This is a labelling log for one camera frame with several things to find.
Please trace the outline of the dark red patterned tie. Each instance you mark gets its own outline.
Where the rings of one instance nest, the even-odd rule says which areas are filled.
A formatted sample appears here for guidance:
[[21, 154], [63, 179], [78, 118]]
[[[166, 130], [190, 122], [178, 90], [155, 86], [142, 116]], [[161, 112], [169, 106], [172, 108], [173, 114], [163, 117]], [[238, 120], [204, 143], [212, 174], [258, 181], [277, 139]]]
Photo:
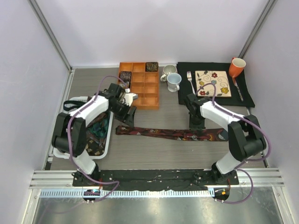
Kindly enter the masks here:
[[116, 135], [140, 135], [181, 141], [228, 141], [228, 133], [223, 128], [200, 130], [154, 129], [117, 126]]

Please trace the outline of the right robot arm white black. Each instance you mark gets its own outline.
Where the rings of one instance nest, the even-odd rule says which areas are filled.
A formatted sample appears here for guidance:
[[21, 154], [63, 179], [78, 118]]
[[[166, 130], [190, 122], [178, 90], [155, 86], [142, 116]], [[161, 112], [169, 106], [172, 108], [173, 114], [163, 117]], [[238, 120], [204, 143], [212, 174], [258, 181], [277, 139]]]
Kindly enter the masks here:
[[224, 183], [247, 159], [266, 149], [266, 141], [257, 117], [240, 115], [214, 102], [189, 94], [184, 100], [191, 116], [200, 121], [209, 119], [221, 126], [228, 136], [229, 151], [212, 165], [211, 179]]

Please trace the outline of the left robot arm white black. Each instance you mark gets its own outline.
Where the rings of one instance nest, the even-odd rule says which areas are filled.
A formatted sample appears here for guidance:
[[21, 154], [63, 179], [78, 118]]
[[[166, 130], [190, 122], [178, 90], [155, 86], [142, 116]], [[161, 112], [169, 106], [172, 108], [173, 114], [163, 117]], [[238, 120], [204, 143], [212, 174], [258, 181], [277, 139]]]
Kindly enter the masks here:
[[85, 149], [87, 126], [103, 112], [111, 112], [122, 123], [133, 126], [136, 111], [133, 102], [137, 99], [138, 95], [129, 88], [110, 84], [108, 89], [97, 91], [77, 110], [57, 115], [51, 144], [68, 156], [87, 185], [95, 186], [100, 180], [99, 167]]

